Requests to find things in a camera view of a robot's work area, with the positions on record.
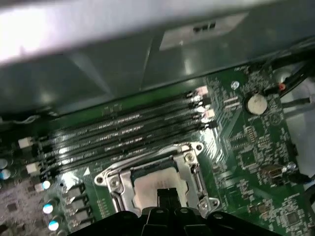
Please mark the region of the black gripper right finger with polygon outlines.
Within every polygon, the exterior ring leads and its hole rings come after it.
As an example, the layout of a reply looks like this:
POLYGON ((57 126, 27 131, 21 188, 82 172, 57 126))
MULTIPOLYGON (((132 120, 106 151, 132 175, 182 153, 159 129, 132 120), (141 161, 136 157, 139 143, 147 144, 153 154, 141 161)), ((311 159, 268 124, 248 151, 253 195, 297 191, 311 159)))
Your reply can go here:
POLYGON ((168 189, 169 236, 247 236, 246 224, 224 212, 211 213, 206 218, 182 207, 177 190, 168 189))

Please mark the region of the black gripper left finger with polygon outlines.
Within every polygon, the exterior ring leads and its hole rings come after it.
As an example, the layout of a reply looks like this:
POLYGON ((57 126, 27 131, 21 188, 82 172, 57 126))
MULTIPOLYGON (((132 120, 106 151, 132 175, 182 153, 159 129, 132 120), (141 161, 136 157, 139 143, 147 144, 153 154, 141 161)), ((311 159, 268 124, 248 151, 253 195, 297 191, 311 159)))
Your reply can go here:
POLYGON ((103 220, 71 233, 72 236, 168 236, 170 235, 169 189, 157 191, 157 207, 138 217, 120 211, 103 220))

